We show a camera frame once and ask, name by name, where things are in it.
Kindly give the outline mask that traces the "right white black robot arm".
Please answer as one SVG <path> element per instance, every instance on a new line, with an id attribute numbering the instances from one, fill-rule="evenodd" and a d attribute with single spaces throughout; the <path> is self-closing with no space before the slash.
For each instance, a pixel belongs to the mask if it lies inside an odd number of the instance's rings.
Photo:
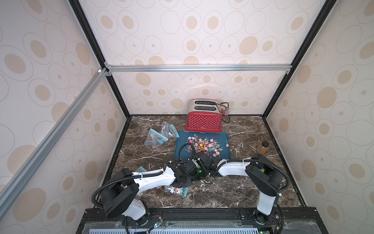
<path id="1" fill-rule="evenodd" d="M 252 180 L 260 191 L 254 211 L 258 224 L 266 224 L 270 220 L 280 194 L 291 184 L 287 173 L 258 153 L 243 160 L 212 159 L 203 152 L 195 158 L 205 176 L 246 176 Z"/>

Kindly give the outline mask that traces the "teal rectangular tray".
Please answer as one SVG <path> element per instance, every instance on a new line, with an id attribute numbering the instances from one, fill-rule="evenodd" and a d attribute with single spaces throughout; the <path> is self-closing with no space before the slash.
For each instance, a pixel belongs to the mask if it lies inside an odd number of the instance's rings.
<path id="1" fill-rule="evenodd" d="M 185 161 L 190 157 L 192 153 L 188 153 L 188 152 L 185 153 L 184 149 L 186 149 L 186 146 L 189 146 L 189 145 L 193 146 L 192 144 L 187 143 L 187 137 L 193 133 L 197 133 L 199 135 L 200 132 L 180 130 L 178 133 L 179 133 L 179 138 L 177 138 L 177 141 L 176 141 L 174 159 L 176 161 Z"/>

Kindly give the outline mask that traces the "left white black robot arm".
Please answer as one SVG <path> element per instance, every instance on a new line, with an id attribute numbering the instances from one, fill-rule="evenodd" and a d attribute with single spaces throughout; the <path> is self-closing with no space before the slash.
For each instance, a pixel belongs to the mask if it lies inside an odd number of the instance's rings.
<path id="1" fill-rule="evenodd" d="M 141 173 L 124 168 L 92 194 L 91 202 L 103 208 L 107 218 L 124 215 L 143 222 L 149 212 L 143 202 L 136 199 L 140 193 L 162 186 L 188 187 L 202 172 L 202 166 L 195 160 L 169 162 L 161 169 Z"/>

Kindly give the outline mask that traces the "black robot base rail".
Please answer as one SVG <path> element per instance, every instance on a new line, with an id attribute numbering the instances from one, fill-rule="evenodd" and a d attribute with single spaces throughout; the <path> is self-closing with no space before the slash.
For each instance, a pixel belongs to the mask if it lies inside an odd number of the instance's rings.
<path id="1" fill-rule="evenodd" d="M 102 209 L 87 209 L 78 234 L 326 234 L 316 208 L 275 208 L 266 224 L 253 208 L 153 208 L 143 224 L 121 215 L 107 218 Z"/>

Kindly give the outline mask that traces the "candy ziploc bag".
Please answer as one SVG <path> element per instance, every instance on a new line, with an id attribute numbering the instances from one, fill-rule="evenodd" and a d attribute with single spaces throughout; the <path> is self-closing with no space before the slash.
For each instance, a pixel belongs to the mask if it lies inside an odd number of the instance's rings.
<path id="1" fill-rule="evenodd" d="M 181 195 L 182 197 L 186 197 L 188 194 L 188 187 L 183 187 L 183 188 L 176 188 L 172 186 L 167 186 L 165 187 L 165 192 L 174 194 L 174 195 Z"/>
<path id="2" fill-rule="evenodd" d="M 166 142 L 168 142 L 168 138 L 166 136 L 151 128 L 148 132 L 144 145 L 157 148 Z"/>
<path id="3" fill-rule="evenodd" d="M 179 138 L 179 133 L 173 124 L 162 122 L 161 134 L 167 138 Z"/>
<path id="4" fill-rule="evenodd" d="M 147 170 L 143 167 L 143 166 L 140 166 L 136 169 L 135 171 L 137 174 L 141 174 L 141 173 L 146 173 Z"/>

